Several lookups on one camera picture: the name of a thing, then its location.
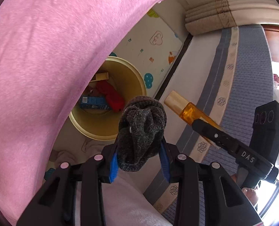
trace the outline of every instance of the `blue cloud icon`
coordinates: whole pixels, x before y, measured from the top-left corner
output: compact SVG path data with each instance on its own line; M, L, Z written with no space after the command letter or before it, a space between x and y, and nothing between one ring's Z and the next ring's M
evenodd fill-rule
M152 82L153 82L153 76L150 73L146 73L144 76L144 81L146 84L146 88L150 89L152 87Z

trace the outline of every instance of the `small yellow box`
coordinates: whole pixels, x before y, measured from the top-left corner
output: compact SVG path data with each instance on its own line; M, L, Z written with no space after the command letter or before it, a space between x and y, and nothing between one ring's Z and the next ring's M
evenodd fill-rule
M97 81L102 81L102 80L108 80L108 72L105 73L96 73L93 78L91 79L90 82L97 82Z

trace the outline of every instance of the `beige blanket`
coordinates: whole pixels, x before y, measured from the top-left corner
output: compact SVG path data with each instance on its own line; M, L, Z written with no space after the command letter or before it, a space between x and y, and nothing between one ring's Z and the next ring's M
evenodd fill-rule
M276 0L210 0L186 11L186 28L198 35L251 24L279 24Z

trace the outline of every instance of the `wooden cap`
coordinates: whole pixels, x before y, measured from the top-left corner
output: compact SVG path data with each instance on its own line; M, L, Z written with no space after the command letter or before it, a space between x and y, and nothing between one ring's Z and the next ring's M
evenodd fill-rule
M180 96L177 92L172 91L164 101L165 105L173 110L177 115L180 115L189 101Z

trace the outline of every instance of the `cartoon character print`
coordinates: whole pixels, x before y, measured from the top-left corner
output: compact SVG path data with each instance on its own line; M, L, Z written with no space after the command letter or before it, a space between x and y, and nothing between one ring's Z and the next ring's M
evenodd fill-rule
M169 53L169 57L168 57L169 64L171 64L174 61L177 54L178 54L178 52L176 52L176 51L172 51Z
M144 76L144 81L145 81L145 84L146 84L146 88L147 88L147 89L152 88L152 82L153 82L153 76L152 76L152 74L146 73L145 76Z
M274 82L273 87L279 89L279 76L277 74L273 74Z
M163 38L163 35L160 31L157 31L154 33L154 35L151 37L150 39L150 43L152 45L162 45L162 38Z

